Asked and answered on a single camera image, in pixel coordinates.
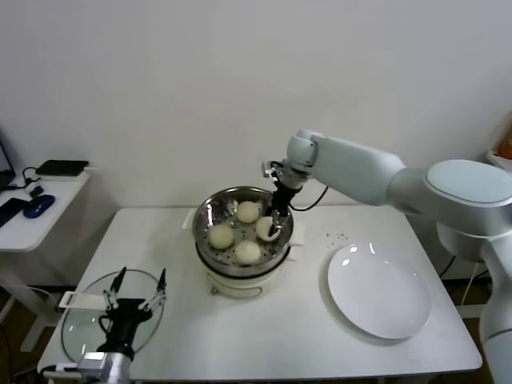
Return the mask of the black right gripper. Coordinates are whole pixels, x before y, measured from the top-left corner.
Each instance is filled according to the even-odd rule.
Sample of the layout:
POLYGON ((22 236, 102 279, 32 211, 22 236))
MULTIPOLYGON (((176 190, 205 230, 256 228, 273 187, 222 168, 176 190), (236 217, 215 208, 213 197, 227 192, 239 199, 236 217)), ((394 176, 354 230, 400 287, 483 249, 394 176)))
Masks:
MULTIPOLYGON (((273 222, 278 222, 279 218, 287 216, 287 209, 289 204, 289 189, 283 184, 277 184, 275 187, 275 191, 272 195, 272 220, 273 222)), ((270 226, 270 236, 274 236, 278 234, 282 229, 282 225, 277 223, 272 223, 270 226)))

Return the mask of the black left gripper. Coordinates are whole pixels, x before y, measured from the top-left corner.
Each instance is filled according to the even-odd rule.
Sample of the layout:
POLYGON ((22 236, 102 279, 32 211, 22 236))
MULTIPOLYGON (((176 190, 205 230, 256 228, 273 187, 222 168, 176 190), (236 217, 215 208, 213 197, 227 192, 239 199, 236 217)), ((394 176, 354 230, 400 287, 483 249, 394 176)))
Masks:
POLYGON ((122 298, 118 292, 126 274, 123 267, 113 279, 108 290, 102 292, 106 313, 98 318, 98 325, 105 335, 105 341, 97 352, 134 352, 133 343, 140 324, 153 317, 153 310, 166 301, 166 269, 163 269, 152 297, 145 301, 140 298, 122 298))

